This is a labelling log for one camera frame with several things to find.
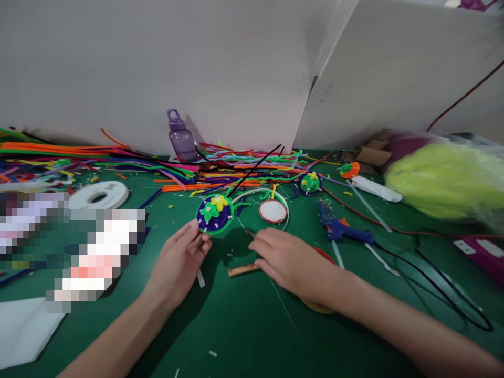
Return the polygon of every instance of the green cutting mat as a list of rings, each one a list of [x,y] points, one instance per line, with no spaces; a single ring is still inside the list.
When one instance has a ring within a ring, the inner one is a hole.
[[[309,151],[322,157],[323,152]],[[319,164],[318,170],[338,177],[337,167]],[[132,191],[123,208],[137,208],[161,184],[153,175],[124,173],[122,181],[112,171],[100,173],[102,180],[124,182]],[[348,188],[324,181],[334,195],[367,216],[371,216],[355,196],[343,194]],[[279,193],[292,196],[292,184],[283,184]],[[252,197],[259,202],[257,195]],[[475,226],[451,225],[428,218],[402,204],[387,203],[363,193],[366,200],[392,227],[417,230],[428,227],[440,232],[474,233]],[[326,193],[324,199],[330,199]],[[62,371],[112,321],[126,309],[144,288],[164,241],[194,217],[200,198],[187,193],[163,193],[152,206],[148,226],[152,227],[138,257],[125,270],[115,290],[98,301],[89,303],[86,312],[66,316],[40,358],[30,364],[0,371],[2,377],[52,377]],[[320,226],[317,197],[298,196],[288,200],[291,219],[286,231],[333,256],[324,229]],[[338,218],[346,217],[358,229],[370,229],[389,250],[421,267],[468,313],[463,302],[420,261],[412,251],[414,238],[389,234],[381,226],[366,220],[332,202]],[[240,216],[243,225],[258,231],[267,224],[258,215],[258,205],[245,208]],[[46,237],[45,241],[54,243]],[[213,248],[202,265],[206,286],[196,283],[185,302],[177,309],[159,336],[131,372],[131,376],[173,377],[306,377],[306,376],[421,376],[401,353],[359,324],[338,314],[325,316],[313,312],[297,297],[278,287],[263,272],[228,278],[227,269],[253,263],[256,254],[249,251],[249,239],[239,220],[226,232],[213,238]],[[477,266],[459,253],[449,240],[422,237],[422,251],[469,295],[493,322],[492,333],[478,330],[464,321],[436,290],[414,269],[384,255],[400,277],[386,272],[363,246],[352,241],[339,243],[345,266],[361,278],[434,316],[500,359],[504,359],[504,292]],[[39,270],[0,289],[0,301],[45,295],[54,287],[55,270]]]

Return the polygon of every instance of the white wall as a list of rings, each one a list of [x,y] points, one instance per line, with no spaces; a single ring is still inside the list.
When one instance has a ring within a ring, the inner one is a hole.
[[[206,141],[292,145],[335,0],[3,0],[0,125],[170,153],[166,109]]]
[[[307,101],[295,146],[352,147],[428,125],[504,59],[504,16],[359,0]],[[434,126],[504,142],[504,68]]]

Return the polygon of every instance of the wooden stick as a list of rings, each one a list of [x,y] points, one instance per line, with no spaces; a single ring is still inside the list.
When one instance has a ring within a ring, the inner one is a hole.
[[[239,276],[243,273],[247,273],[247,272],[250,272],[250,271],[254,271],[254,270],[258,270],[260,269],[261,267],[259,265],[255,265],[255,264],[249,264],[249,265],[245,265],[245,266],[242,266],[242,267],[238,267],[238,268],[233,268],[233,269],[230,269],[227,271],[227,273],[229,274],[229,277],[234,277],[234,276]]]

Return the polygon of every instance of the white spool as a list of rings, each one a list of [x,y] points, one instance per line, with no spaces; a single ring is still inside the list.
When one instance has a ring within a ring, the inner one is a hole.
[[[121,206],[128,198],[126,185],[119,181],[104,181],[86,186],[70,197],[71,209],[114,209]]]

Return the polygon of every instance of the orange craft piece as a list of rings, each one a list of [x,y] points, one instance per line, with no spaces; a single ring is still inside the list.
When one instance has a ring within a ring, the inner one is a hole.
[[[345,164],[341,168],[340,174],[341,174],[341,177],[343,177],[343,178],[352,179],[359,174],[360,169],[361,169],[361,165],[358,162],[353,162],[351,164]]]

